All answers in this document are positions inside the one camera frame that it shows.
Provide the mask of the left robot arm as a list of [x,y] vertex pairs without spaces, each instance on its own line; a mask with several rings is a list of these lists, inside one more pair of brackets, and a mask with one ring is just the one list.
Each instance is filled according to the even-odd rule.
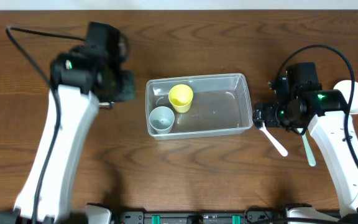
[[90,22],[80,44],[59,54],[43,75],[48,113],[30,174],[0,223],[65,223],[78,162],[100,108],[135,97],[134,74],[123,70],[128,38],[117,28]]

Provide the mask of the pale green plastic spoon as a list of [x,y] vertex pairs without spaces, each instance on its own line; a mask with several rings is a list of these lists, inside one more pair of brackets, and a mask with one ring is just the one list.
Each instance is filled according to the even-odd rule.
[[314,167],[316,165],[316,161],[315,161],[315,158],[314,158],[314,155],[313,155],[313,152],[311,150],[311,147],[309,145],[309,142],[307,140],[307,137],[306,135],[302,135],[302,141],[303,141],[303,144],[304,144],[304,147],[305,147],[305,153],[306,153],[306,158],[308,160],[308,164],[311,166],[311,167]]

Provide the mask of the white plastic fork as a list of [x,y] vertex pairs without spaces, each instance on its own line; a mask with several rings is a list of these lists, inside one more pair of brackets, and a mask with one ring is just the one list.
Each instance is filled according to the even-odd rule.
[[269,133],[269,131],[265,127],[265,123],[263,121],[255,121],[254,124],[257,129],[261,130],[266,135],[266,137],[273,144],[276,150],[283,157],[287,157],[288,151]]

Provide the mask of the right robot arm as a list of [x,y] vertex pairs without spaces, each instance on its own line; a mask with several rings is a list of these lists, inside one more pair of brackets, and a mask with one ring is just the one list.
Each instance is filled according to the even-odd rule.
[[256,103],[257,129],[307,130],[317,143],[339,200],[341,223],[358,223],[358,138],[339,90],[323,90],[313,62],[296,63],[270,83],[273,103]]

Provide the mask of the white plastic bowl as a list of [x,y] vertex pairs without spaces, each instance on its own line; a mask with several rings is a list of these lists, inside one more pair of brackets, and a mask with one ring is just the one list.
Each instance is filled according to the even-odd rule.
[[[351,93],[351,81],[343,80],[335,84],[334,89],[339,90],[347,102],[349,102],[349,97]],[[355,82],[354,96],[351,104],[350,114],[358,114],[358,83]]]

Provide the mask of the clear plastic container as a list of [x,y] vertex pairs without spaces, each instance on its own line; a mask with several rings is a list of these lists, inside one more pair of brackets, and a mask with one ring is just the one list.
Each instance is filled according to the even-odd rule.
[[[150,123],[150,113],[159,106],[173,109],[168,93],[179,84],[193,90],[193,102],[186,113],[175,112],[169,133],[159,134]],[[241,73],[149,80],[145,89],[145,113],[148,133],[156,140],[240,134],[252,127],[249,89]]]

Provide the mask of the yellow plastic cup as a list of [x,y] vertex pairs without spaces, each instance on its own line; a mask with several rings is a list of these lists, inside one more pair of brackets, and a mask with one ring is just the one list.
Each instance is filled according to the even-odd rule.
[[168,94],[168,100],[178,113],[186,113],[193,100],[193,90],[185,84],[175,85]]

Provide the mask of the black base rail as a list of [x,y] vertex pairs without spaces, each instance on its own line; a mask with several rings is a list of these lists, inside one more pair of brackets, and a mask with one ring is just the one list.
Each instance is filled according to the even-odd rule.
[[146,212],[141,210],[117,213],[110,208],[90,203],[83,212],[88,223],[105,224],[246,224],[246,223],[289,223],[289,219],[306,218],[308,223],[315,219],[317,223],[339,223],[338,213],[319,212],[308,204],[296,208],[284,208],[275,211],[258,206],[249,207],[244,212]]

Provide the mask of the grey plastic cup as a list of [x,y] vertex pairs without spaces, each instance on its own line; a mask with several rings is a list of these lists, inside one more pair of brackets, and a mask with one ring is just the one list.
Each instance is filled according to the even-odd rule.
[[159,106],[149,115],[149,123],[158,134],[168,134],[175,122],[174,112],[166,106]]

